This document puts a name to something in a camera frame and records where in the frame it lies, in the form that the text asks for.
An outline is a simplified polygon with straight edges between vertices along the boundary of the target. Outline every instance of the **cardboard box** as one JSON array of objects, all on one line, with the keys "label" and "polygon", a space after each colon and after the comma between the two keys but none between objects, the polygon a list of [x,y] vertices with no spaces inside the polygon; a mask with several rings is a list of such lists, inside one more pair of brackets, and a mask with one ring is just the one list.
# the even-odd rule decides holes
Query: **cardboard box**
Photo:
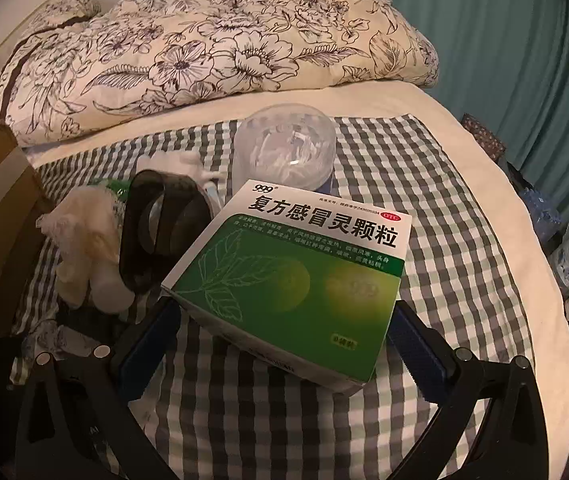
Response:
[{"label": "cardboard box", "polygon": [[0,336],[10,332],[44,241],[36,219],[50,210],[37,173],[11,130],[0,126]]},{"label": "cardboard box", "polygon": [[248,181],[163,282],[204,327],[333,391],[375,370],[411,217]]}]

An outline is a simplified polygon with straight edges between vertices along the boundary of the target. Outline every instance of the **flower pattern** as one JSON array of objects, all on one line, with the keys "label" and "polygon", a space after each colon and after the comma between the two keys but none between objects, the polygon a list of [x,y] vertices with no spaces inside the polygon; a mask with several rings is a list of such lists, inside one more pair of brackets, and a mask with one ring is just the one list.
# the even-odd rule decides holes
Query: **flower pattern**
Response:
[{"label": "flower pattern", "polygon": [[433,45],[391,0],[52,0],[0,75],[21,146],[237,92],[395,78],[432,86]]}]

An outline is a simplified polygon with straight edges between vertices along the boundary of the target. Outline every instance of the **green and white box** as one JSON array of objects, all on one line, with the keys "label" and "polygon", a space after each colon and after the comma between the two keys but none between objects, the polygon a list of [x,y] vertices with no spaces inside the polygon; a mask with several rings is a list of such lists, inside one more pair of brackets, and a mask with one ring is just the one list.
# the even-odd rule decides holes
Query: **green and white box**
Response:
[{"label": "green and white box", "polygon": [[352,394],[384,343],[411,217],[249,180],[162,283],[210,332]]}]

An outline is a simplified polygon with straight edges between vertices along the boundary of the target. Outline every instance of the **checkered cloth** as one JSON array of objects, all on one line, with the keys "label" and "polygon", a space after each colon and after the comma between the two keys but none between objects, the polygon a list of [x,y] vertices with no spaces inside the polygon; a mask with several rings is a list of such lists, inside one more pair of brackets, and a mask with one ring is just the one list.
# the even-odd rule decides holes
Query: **checkered cloth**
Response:
[{"label": "checkered cloth", "polygon": [[[339,195],[413,216],[400,297],[453,348],[468,347],[484,360],[508,362],[516,354],[533,360],[522,303],[500,244],[424,124],[411,115],[334,121]],[[205,168],[227,175],[218,189],[229,199],[237,125],[229,121],[117,142],[43,166],[42,180],[59,201],[94,178],[129,178],[143,153],[199,150]],[[47,242],[17,331],[50,308],[57,262]],[[484,402],[475,407],[446,473],[462,464],[485,408]],[[436,409],[420,396],[393,348],[380,353],[375,379],[344,397],[241,352],[183,314],[145,432],[184,480],[385,479]]]}]

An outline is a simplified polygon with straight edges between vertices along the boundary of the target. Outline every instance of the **mattress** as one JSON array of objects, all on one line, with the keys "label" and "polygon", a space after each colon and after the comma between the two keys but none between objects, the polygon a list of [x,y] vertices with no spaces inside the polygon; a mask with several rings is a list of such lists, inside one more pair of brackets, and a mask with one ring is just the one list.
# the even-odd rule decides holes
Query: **mattress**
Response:
[{"label": "mattress", "polygon": [[32,148],[28,155],[37,167],[144,134],[245,118],[260,108],[283,102],[311,105],[329,116],[392,118],[412,114],[440,143],[487,217],[519,290],[533,340],[536,379],[549,436],[549,478],[560,478],[569,451],[569,329],[559,289],[526,208],[504,173],[445,108],[416,86],[372,81],[322,90],[233,96],[141,118],[71,142]]}]

